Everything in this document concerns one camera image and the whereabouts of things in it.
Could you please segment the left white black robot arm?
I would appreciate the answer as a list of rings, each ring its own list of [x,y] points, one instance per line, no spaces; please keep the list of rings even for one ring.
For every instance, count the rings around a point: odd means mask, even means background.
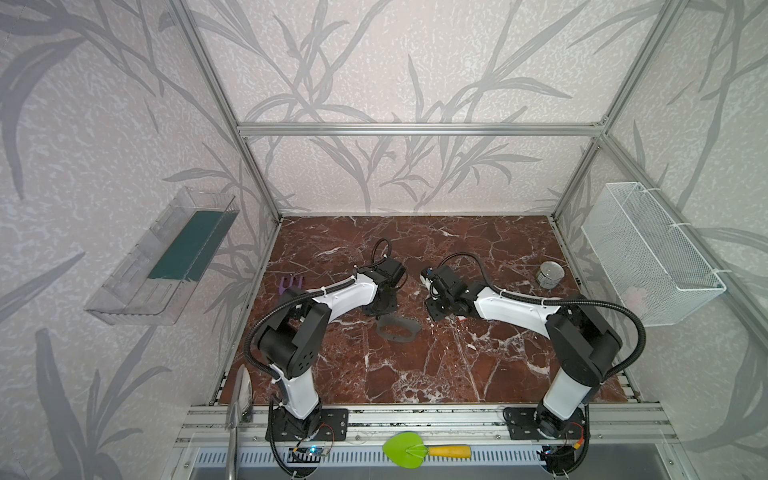
[[[329,323],[358,308],[370,317],[395,312],[405,275],[403,264],[385,257],[329,286],[315,290],[290,287],[278,305],[252,327],[243,353],[249,364],[279,386],[282,406],[290,417],[306,421],[319,414],[312,368]]]

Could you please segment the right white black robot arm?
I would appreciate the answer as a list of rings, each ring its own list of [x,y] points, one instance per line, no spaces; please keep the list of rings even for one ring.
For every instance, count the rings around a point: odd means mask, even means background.
[[[428,291],[425,306],[432,320],[448,315],[504,322],[545,336],[559,364],[548,391],[536,409],[516,424],[558,438],[610,376],[623,346],[617,332],[597,308],[575,296],[564,305],[522,296],[481,282],[466,283],[447,265],[422,270]]]

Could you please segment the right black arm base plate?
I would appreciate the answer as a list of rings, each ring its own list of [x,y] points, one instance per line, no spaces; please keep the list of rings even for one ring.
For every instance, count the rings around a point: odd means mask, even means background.
[[[560,419],[543,405],[506,407],[502,415],[512,440],[575,442],[585,437],[588,427],[581,408],[577,408],[567,420]]]

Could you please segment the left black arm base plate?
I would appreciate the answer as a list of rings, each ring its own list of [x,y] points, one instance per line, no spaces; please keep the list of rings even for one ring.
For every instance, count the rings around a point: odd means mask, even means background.
[[[299,419],[280,406],[270,411],[265,439],[274,442],[343,441],[348,426],[348,409],[317,408],[306,419]]]

